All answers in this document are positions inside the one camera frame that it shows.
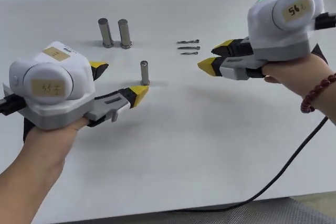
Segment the black cable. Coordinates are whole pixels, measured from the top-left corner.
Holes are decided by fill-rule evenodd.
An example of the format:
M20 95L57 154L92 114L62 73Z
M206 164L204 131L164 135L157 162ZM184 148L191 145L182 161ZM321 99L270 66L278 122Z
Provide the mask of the black cable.
M284 174L284 172L287 170L288 166L299 155L299 153L310 142L310 140L312 140L312 138L316 135L316 133L318 133L319 130L325 125L325 123L327 122L327 120L328 120L327 117L325 117L325 118L322 119L322 121L319 123L319 125L317 125L317 127L304 140L304 142L302 144L300 144L300 146L297 148L297 150L294 152L294 154L289 158L289 160L285 163L285 165L280 170L280 172L260 192L258 192L253 197L251 197L251 198L249 198L249 199L247 199L247 200L245 200L243 202L234 204L232 206L229 206L229 207L223 208L223 209L214 209L214 210L181 209L181 210L173 210L173 211L168 211L168 212L226 212L226 211L229 211L229 210L232 210L232 209L244 206L244 205L252 202L256 198L258 198L260 195L262 195L268 188L270 188L282 176L282 174Z

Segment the steel pin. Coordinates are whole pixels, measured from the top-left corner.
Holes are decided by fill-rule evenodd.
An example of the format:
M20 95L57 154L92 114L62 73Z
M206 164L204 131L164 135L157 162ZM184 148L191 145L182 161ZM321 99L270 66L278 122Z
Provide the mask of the steel pin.
M111 48L114 46L114 41L112 40L109 22L106 18L101 18L98 20L99 29L101 37L103 39L103 46L106 48Z
M141 69L141 85L148 86L150 84L148 75L148 62L143 60L140 62Z
M132 41L130 37L130 31L128 28L128 22L126 19L121 19L118 21L119 32L120 32L120 46L123 49L129 49L132 47Z

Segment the handwritten label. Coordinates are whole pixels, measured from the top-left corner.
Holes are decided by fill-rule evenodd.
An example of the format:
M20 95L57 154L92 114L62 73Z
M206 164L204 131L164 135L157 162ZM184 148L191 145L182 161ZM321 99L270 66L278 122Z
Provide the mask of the handwritten label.
M49 47L47 49L44 49L42 52L44 52L46 55L49 55L50 57L53 57L55 60L58 61L63 61L70 57L70 55L66 54L65 52L62 52L56 47Z
M37 97L63 97L65 96L65 83L63 80L32 79L31 92Z
M284 17L285 22L290 22L303 17L310 11L311 6L309 0L299 0L285 8L282 11L282 16Z

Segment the small metal pin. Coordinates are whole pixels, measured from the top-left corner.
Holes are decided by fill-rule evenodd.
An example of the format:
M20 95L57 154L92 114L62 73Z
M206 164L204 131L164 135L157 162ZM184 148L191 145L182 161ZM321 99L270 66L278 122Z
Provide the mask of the small metal pin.
M176 44L189 44L189 43L198 44L198 43L200 43L200 40L199 39L196 39L196 40L182 40L182 41L176 42Z
M182 55L198 55L198 52L182 52Z
M150 84L148 75L148 62L143 60L140 62L141 69L141 85L148 86Z
M98 20L99 29L101 37L103 38L103 46L106 48L111 48L114 46L114 41L112 40L109 22L106 18L101 18Z
M126 19L121 19L118 21L119 32L120 32L120 46L123 49L129 49L132 47L132 41L130 38L130 31L128 28L128 22Z
M197 46L197 47L178 47L178 49L200 50L201 47L200 46Z

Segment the gray gripper body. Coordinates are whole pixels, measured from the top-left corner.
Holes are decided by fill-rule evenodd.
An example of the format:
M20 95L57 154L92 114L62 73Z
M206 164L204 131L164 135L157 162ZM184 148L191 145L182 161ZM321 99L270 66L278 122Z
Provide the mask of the gray gripper body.
M246 37L241 43L249 42ZM289 61L308 55L315 47L314 39L305 40L286 47L257 48L253 55L241 57L227 57L220 66L223 77L233 80L248 80L247 69L256 70L269 61Z
M115 92L111 96L96 99L93 103L93 108L84 117L97 121L104 116L104 121L111 119L112 122L115 122L119 111L129 104L129 101L124 96Z
M13 94L10 87L4 85L4 93L5 95ZM72 110L67 114L60 115L48 115L41 116L37 114L35 111L30 109L28 106L18 112L23 115L26 119L30 120L34 123L38 128L42 130L55 130L62 127L65 127L78 119L80 119L87 111L90 111L93 108L94 100L83 104L82 106Z
M10 87L6 85L4 85L4 93L5 95L13 94ZM18 112L38 128L47 131L65 127L83 116L92 121L104 117L104 121L111 119L112 122L115 122L119 111L127 105L129 105L129 101L120 93L115 92L109 97L91 100L67 114L42 116L28 106Z

